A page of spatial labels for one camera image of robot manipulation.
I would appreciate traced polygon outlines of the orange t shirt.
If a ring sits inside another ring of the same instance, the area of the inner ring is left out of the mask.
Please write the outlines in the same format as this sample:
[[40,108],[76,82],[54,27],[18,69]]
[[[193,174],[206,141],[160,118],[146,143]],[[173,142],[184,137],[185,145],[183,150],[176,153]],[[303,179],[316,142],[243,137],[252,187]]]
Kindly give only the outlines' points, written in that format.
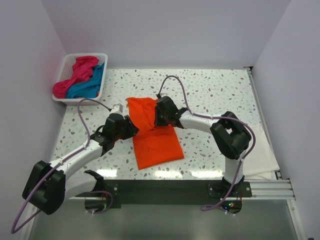
[[138,169],[177,161],[184,158],[174,128],[155,125],[156,100],[146,98],[127,98],[129,117],[139,129],[133,137],[133,148]]

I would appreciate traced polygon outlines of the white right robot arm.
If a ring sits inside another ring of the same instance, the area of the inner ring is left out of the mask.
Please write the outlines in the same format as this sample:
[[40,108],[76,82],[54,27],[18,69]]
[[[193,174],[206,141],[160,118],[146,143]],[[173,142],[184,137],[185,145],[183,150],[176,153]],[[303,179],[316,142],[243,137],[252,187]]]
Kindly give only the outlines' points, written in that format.
[[250,142],[256,143],[256,137],[252,129],[233,112],[227,111],[221,116],[191,113],[187,107],[178,108],[170,97],[158,94],[154,124],[212,134],[220,153],[225,157],[223,192],[233,197],[241,190],[240,182],[244,179],[242,162],[252,150],[248,149]]

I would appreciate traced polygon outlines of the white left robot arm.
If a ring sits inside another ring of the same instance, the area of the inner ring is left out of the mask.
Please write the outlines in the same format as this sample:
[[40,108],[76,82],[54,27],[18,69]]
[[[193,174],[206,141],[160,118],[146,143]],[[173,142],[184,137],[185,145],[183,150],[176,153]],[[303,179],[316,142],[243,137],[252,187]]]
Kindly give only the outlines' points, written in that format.
[[30,173],[22,197],[47,215],[57,211],[64,200],[88,192],[99,196],[104,184],[101,176],[92,174],[93,179],[71,182],[70,178],[89,162],[110,151],[118,140],[134,137],[139,128],[128,115],[110,114],[104,125],[99,126],[83,143],[60,160],[49,163],[37,162]]

